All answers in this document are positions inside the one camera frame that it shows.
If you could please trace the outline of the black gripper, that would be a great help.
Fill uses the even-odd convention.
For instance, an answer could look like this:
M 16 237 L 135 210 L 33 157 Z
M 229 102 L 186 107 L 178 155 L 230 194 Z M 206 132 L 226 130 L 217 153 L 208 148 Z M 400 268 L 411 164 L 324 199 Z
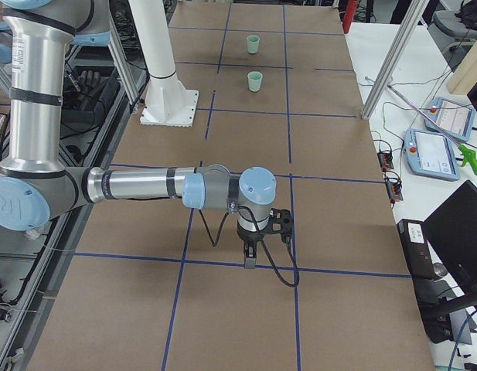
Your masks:
M 264 239 L 264 234 L 237 227 L 238 237 L 244 242 L 244 268 L 254 269 L 257 263 L 257 244 Z

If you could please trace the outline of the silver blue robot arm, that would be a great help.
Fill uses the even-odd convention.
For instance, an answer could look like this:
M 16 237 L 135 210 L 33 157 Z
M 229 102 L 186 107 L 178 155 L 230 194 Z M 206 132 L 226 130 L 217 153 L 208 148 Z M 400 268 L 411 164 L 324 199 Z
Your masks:
M 9 154 L 0 162 L 0 226 L 26 231 L 110 199 L 181 199 L 191 209 L 236 213 L 244 265 L 255 266 L 257 247 L 271 232 L 276 180 L 269 170 L 253 167 L 232 175 L 222 165 L 211 165 L 121 171 L 60 162 L 66 49 L 72 43 L 110 42 L 108 2 L 6 1 L 3 18 L 13 41 Z

